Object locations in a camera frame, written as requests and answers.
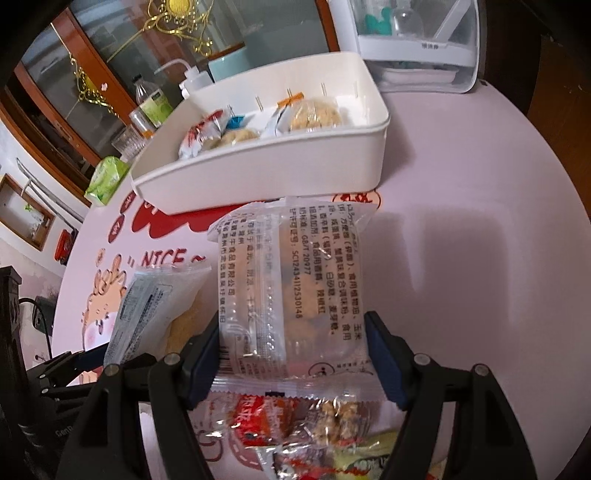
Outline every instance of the glass cup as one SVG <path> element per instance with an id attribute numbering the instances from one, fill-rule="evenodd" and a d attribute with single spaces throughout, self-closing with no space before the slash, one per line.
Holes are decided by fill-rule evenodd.
<path id="1" fill-rule="evenodd" d="M 145 147 L 145 139 L 137 132 L 133 125 L 125 127 L 111 142 L 123 157 L 129 161 Z"/>

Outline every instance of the green bottle label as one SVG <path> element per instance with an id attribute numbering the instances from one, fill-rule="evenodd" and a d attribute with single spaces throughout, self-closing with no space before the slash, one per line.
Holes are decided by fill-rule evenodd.
<path id="1" fill-rule="evenodd" d="M 156 90 L 139 107 L 156 128 L 162 125 L 168 116 L 173 113 L 173 108 L 162 90 Z"/>

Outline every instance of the gold decoration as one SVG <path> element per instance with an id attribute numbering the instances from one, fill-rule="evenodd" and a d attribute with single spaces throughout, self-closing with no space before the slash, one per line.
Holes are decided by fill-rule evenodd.
<path id="1" fill-rule="evenodd" d="M 56 28 L 53 26 L 53 23 L 51 24 L 51 26 L 52 26 L 53 30 L 56 32 L 57 38 L 60 39 L 61 44 L 64 45 L 64 48 L 68 52 L 68 56 L 70 57 L 70 63 L 74 67 L 74 76 L 76 77 L 76 87 L 78 88 L 78 102 L 88 102 L 88 103 L 94 103 L 95 105 L 104 106 L 109 111 L 109 113 L 112 113 L 117 118 L 120 118 L 119 115 L 117 114 L 117 112 L 115 112 L 115 109 L 109 104 L 109 102 L 107 101 L 105 96 L 102 93 L 100 93 L 99 89 L 95 86 L 94 83 L 92 83 L 92 80 L 88 77 L 88 75 L 83 70 L 83 68 L 78 65 L 78 62 L 74 58 L 74 55 L 72 55 L 72 52 L 70 51 L 70 49 L 66 46 L 64 41 L 61 39 L 61 36 L 58 33 L 58 31 L 56 30 Z"/>
<path id="2" fill-rule="evenodd" d="M 205 37 L 205 29 L 209 25 L 209 17 L 212 13 L 213 3 L 205 12 L 198 13 L 197 6 L 200 0 L 150 0 L 147 9 L 149 19 L 144 26 L 123 43 L 113 55 L 107 59 L 107 63 L 113 60 L 127 45 L 132 43 L 142 33 L 155 28 L 161 33 L 174 35 L 181 40 L 190 40 L 195 53 L 209 57 L 213 42 Z"/>

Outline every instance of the blue gripper pad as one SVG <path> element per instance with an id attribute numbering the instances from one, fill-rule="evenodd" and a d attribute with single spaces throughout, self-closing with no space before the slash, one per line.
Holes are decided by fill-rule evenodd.
<path id="1" fill-rule="evenodd" d="M 102 367 L 108 346 L 109 344 L 105 343 L 92 350 L 82 352 L 74 362 L 74 367 L 82 372 L 90 372 L 97 367 Z"/>
<path id="2" fill-rule="evenodd" d="M 403 338 L 390 334 L 376 312 L 367 312 L 365 332 L 369 357 L 389 401 L 408 410 L 416 395 L 413 351 Z"/>
<path id="3" fill-rule="evenodd" d="M 204 332 L 189 339 L 181 352 L 183 366 L 177 386 L 188 410 L 205 400 L 212 387 L 219 367 L 219 333 L 216 313 Z"/>

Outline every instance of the red snack wrapper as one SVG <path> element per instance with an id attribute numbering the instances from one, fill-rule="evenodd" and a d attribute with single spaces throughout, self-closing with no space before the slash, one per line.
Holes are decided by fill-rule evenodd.
<path id="1" fill-rule="evenodd" d="M 201 151 L 217 147 L 229 120 L 228 111 L 216 110 L 197 125 L 193 125 L 178 149 L 179 160 L 193 158 Z"/>
<path id="2" fill-rule="evenodd" d="M 242 395 L 230 428 L 245 447 L 277 445 L 287 437 L 298 401 Z"/>

